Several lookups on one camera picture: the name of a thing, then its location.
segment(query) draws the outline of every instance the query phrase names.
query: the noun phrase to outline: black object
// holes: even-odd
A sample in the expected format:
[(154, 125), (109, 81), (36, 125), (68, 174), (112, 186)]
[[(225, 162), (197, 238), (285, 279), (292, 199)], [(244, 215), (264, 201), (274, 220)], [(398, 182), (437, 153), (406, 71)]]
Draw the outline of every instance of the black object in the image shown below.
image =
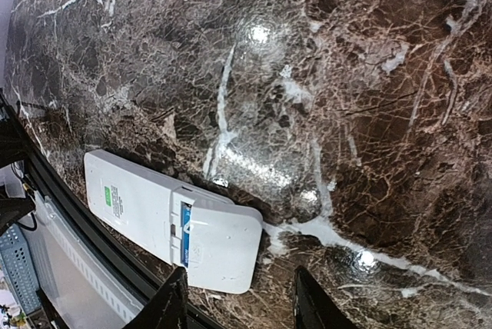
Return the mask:
[(38, 295), (41, 302), (42, 310), (46, 318), (48, 319), (48, 322), (50, 323), (48, 324), (49, 327), (53, 328), (53, 326), (51, 325), (51, 323), (53, 323), (56, 324), (56, 327), (58, 329), (70, 329), (68, 325), (63, 321), (62, 317), (58, 314), (55, 307), (46, 296), (46, 293), (42, 289), (40, 289), (36, 291), (36, 294)]
[[(5, 104), (0, 101), (0, 109)], [(0, 119), (0, 168), (27, 158), (22, 139), (9, 119)]]
[(187, 329), (188, 279), (177, 268), (138, 316), (124, 329)]
[(294, 279), (296, 329), (357, 329), (306, 268), (297, 268)]
[(31, 214), (31, 219), (32, 219), (32, 226), (29, 227), (28, 225), (24, 225), (20, 221), (17, 221), (17, 225), (24, 229), (25, 231), (35, 231), (38, 229), (38, 221), (36, 220), (36, 216), (34, 214)]
[(34, 202), (30, 198), (0, 200), (0, 235), (34, 209)]

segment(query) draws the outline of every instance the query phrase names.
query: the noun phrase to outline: black metal rail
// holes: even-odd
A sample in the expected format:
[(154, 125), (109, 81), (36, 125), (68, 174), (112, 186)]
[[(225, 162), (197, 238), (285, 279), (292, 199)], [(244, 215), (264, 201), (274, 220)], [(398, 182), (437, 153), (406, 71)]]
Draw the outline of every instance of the black metal rail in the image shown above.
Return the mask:
[[(71, 192), (28, 136), (1, 89), (0, 104), (4, 104), (5, 113), (25, 143), (29, 158), (25, 170), (32, 177), (38, 190), (44, 196), (50, 197), (81, 241), (109, 272), (135, 298), (146, 305), (163, 281), (123, 247)], [(188, 326), (190, 329), (224, 329), (192, 304), (188, 305)]]

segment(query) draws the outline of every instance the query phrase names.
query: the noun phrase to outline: marble surface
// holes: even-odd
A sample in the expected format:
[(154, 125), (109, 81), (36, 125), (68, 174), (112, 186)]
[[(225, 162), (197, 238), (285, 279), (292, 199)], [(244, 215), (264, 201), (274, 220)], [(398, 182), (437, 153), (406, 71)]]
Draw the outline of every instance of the marble surface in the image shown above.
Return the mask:
[[(227, 328), (303, 264), (360, 328), (492, 327), (491, 0), (15, 0), (5, 78), (85, 199), (104, 148), (264, 215)], [(122, 240), (161, 276), (170, 267)]]

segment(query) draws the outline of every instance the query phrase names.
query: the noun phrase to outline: white plastic device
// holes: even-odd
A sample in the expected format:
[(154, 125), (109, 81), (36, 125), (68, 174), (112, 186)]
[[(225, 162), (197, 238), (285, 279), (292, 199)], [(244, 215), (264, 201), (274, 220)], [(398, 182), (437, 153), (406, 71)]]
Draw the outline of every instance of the white plastic device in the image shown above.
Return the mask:
[(263, 218), (257, 210), (103, 150), (85, 154), (91, 212), (188, 283), (241, 294), (251, 286)]

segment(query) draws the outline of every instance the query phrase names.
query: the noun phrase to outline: glossy surface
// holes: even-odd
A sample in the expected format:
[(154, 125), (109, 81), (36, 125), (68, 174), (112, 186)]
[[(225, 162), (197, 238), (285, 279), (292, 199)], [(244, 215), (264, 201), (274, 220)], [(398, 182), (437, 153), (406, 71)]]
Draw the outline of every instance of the glossy surface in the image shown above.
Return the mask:
[(81, 199), (82, 156), (104, 148), (261, 211), (250, 292), (191, 292), (226, 327), (291, 327), (299, 264), (361, 328), (491, 327), (491, 15), (490, 0), (16, 0), (7, 93)]

